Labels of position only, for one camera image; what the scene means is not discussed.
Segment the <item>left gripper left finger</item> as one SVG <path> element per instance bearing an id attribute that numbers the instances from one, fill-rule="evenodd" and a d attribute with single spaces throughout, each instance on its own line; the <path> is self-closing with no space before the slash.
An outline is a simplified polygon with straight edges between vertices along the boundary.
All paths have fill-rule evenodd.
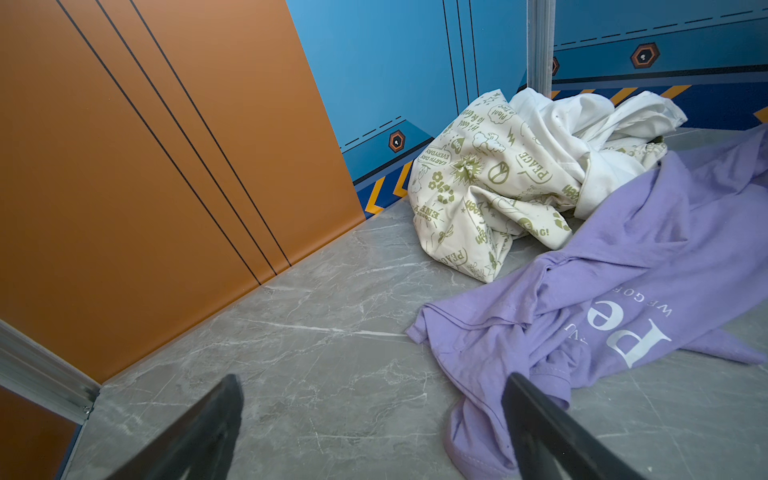
<path id="1" fill-rule="evenodd" d="M 239 378 L 226 375 L 112 479 L 225 479 L 242 422 Z"/>

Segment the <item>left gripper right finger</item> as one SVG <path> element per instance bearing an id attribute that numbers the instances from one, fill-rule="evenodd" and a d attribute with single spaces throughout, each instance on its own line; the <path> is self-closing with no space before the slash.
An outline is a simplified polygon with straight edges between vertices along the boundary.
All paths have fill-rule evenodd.
<path id="1" fill-rule="evenodd" d="M 502 407 L 524 479 L 640 479 L 525 376 L 511 374 Z"/>

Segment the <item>purple t-shirt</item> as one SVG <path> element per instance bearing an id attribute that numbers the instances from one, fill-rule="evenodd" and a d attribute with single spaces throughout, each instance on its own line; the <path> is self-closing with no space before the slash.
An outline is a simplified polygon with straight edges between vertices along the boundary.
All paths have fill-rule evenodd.
<path id="1" fill-rule="evenodd" d="M 766 356 L 723 329 L 767 297 L 767 129 L 668 153 L 612 193 L 559 250 L 424 305 L 408 330 L 461 399 L 444 446 L 468 479 L 517 462 L 502 407 L 524 375 L 557 406 L 597 380 L 683 349 Z"/>

